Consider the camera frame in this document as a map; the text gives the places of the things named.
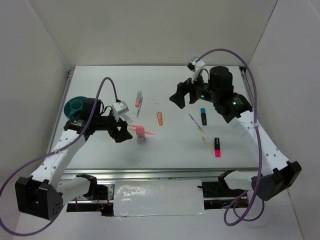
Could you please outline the pink capped bottle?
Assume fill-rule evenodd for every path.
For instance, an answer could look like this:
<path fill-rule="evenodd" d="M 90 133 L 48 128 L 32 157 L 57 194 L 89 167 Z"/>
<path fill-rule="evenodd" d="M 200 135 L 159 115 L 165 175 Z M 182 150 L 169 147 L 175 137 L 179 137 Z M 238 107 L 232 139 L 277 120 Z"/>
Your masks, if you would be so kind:
<path fill-rule="evenodd" d="M 144 143 L 146 141 L 145 129 L 143 126 L 141 126 L 141 125 L 136 126 L 135 133 L 136 133 L 137 141 L 139 143 Z"/>

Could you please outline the blue capped black highlighter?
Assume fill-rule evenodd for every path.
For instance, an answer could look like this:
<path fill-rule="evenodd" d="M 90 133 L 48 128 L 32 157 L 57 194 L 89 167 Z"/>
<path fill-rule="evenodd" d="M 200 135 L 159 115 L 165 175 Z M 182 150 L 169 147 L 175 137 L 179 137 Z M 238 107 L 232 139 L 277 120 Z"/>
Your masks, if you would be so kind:
<path fill-rule="evenodd" d="M 200 109 L 201 122 L 203 126 L 207 125 L 207 114 L 205 108 Z"/>

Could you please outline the orange grey highlighter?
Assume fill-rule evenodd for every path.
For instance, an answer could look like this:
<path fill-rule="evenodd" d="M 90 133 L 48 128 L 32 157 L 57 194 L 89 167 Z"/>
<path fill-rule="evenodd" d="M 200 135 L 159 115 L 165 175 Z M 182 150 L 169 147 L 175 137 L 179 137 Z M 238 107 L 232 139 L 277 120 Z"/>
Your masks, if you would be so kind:
<path fill-rule="evenodd" d="M 139 90 L 137 92 L 137 95 L 136 95 L 136 99 L 135 99 L 135 107 L 138 108 L 141 104 L 141 101 L 142 101 L 142 91 Z"/>

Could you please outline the teal round organizer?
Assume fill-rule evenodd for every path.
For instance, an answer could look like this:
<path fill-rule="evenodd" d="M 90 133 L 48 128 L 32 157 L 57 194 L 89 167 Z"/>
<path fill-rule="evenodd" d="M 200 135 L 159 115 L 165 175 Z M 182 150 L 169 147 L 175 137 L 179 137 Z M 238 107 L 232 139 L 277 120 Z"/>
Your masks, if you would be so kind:
<path fill-rule="evenodd" d="M 76 112 L 82 110 L 85 99 L 86 97 L 84 96 L 77 96 L 71 98 L 68 102 L 65 103 L 63 113 L 68 120 L 71 119 Z"/>

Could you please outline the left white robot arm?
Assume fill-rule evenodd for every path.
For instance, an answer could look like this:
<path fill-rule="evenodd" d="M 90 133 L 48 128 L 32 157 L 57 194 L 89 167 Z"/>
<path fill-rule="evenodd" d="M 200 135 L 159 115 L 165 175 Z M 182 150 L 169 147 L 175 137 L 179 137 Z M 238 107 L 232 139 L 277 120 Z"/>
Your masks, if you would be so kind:
<path fill-rule="evenodd" d="M 69 114 L 60 139 L 52 154 L 29 177 L 20 177 L 15 183 L 18 210 L 21 213 L 53 221 L 63 206 L 77 197 L 92 200 L 99 187 L 96 177 L 81 173 L 67 183 L 60 179 L 67 166 L 96 131 L 107 131 L 116 143 L 132 139 L 125 115 L 129 111 L 124 101 L 111 105 L 108 115 L 102 115 L 101 100 L 82 98 L 69 101 Z"/>

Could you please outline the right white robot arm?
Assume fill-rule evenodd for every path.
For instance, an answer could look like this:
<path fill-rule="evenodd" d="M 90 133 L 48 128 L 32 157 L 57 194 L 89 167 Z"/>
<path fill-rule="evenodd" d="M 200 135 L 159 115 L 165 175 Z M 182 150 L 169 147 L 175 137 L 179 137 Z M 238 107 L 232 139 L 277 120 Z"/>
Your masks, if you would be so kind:
<path fill-rule="evenodd" d="M 247 144 L 252 154 L 262 166 L 257 173 L 231 170 L 219 177 L 218 190 L 223 196 L 230 196 L 235 190 L 253 190 L 263 201 L 293 185 L 302 171 L 298 161 L 290 161 L 273 143 L 261 124 L 254 117 L 254 110 L 246 97 L 236 93 L 233 75 L 227 67 L 210 69 L 208 82 L 198 75 L 195 80 L 188 78 L 177 85 L 170 101 L 180 109 L 198 100 L 212 103 L 214 109 Z"/>

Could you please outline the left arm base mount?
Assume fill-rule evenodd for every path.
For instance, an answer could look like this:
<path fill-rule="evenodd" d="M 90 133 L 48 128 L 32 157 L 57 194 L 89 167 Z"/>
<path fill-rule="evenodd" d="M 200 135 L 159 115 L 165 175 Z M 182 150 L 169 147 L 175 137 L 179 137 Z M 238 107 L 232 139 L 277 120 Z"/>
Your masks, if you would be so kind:
<path fill-rule="evenodd" d="M 67 212 L 98 212 L 105 217 L 114 215 L 114 190 L 114 184 L 99 184 L 95 176 L 84 173 L 60 182 L 57 189 Z"/>

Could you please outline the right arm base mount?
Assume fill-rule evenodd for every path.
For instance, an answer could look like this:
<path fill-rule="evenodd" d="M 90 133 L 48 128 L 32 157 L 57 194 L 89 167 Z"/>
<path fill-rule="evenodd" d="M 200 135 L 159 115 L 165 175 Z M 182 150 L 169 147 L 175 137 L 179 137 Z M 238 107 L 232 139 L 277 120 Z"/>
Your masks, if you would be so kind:
<path fill-rule="evenodd" d="M 202 182 L 197 186 L 202 190 L 205 210 L 225 209 L 234 198 L 244 192 L 243 189 L 230 189 L 225 181 L 225 177 L 234 171 L 228 170 L 217 181 Z"/>

